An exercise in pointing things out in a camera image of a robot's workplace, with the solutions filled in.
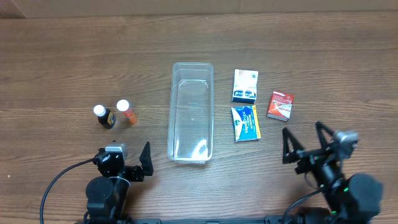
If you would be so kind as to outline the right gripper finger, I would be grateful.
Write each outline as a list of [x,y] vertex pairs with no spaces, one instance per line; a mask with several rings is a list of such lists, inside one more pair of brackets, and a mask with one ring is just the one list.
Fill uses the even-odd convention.
[[319,139],[321,148],[322,149],[326,149],[328,147],[328,142],[326,141],[324,133],[327,133],[329,136],[333,136],[334,135],[334,131],[332,131],[330,128],[325,126],[320,121],[317,121],[315,123],[315,127],[316,127],[316,130],[317,130],[318,139]]
[[305,148],[299,143],[296,137],[287,128],[284,128],[282,130],[282,138],[282,162],[284,164],[290,164],[301,160],[301,154]]

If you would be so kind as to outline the dark bottle white cap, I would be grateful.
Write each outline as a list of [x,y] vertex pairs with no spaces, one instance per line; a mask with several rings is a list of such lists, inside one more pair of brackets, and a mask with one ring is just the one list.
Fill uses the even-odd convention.
[[111,129],[116,123],[116,117],[110,109],[103,105],[96,105],[93,108],[94,114],[97,116],[99,123],[106,129]]

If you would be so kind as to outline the red white small box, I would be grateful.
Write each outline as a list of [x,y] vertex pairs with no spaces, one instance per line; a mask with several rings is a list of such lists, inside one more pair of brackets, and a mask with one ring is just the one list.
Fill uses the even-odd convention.
[[290,93],[274,90],[266,116],[280,121],[288,121],[292,113],[294,99],[294,95]]

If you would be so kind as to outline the blue yellow VapoDrops box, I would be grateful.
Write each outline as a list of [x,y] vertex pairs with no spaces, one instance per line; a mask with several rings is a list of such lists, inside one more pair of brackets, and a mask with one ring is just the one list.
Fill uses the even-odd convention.
[[261,131],[255,105],[231,107],[231,117],[235,142],[260,140]]

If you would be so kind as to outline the white blue plaster box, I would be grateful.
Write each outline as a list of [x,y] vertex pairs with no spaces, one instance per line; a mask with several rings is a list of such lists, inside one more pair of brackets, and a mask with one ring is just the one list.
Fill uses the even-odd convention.
[[234,71],[232,102],[254,104],[257,99],[258,71]]

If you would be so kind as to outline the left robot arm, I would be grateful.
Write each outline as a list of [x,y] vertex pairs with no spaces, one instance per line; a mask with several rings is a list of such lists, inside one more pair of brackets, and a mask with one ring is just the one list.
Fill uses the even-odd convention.
[[101,175],[86,186],[85,223],[133,223],[132,218],[124,214],[124,206],[131,184],[142,182],[154,173],[150,143],[146,143],[139,156],[141,165],[127,166],[126,158],[123,142],[112,142],[94,156],[93,163]]

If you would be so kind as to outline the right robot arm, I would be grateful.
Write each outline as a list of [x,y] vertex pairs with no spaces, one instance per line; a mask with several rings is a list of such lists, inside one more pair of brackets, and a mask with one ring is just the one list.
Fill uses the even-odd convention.
[[[321,122],[315,127],[320,148],[306,150],[287,129],[282,130],[284,164],[296,163],[297,174],[312,173],[316,191],[298,199],[282,215],[281,223],[369,223],[380,213],[383,185],[368,174],[346,178],[343,161],[355,150],[359,137],[354,130],[334,131]],[[289,212],[310,197],[323,194],[329,208],[301,208],[295,215]]]

